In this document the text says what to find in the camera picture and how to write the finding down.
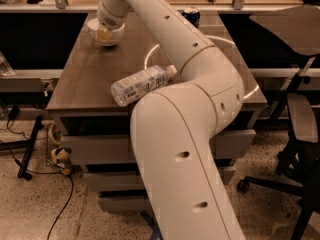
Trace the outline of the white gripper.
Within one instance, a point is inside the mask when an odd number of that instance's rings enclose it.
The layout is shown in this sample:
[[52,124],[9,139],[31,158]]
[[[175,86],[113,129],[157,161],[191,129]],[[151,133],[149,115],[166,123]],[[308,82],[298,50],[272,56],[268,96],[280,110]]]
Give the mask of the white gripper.
[[111,30],[119,29],[124,24],[129,10],[130,6],[123,0],[101,0],[97,10],[100,24],[95,40],[103,44],[108,43],[112,37]]

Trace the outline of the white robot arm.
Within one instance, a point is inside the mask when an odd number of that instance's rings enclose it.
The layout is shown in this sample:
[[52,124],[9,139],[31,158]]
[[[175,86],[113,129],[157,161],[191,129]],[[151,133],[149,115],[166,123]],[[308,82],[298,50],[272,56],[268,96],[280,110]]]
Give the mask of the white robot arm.
[[245,240],[209,141],[241,110],[238,70],[165,0],[100,0],[117,29],[134,11],[181,81],[145,95],[131,115],[131,141],[163,240]]

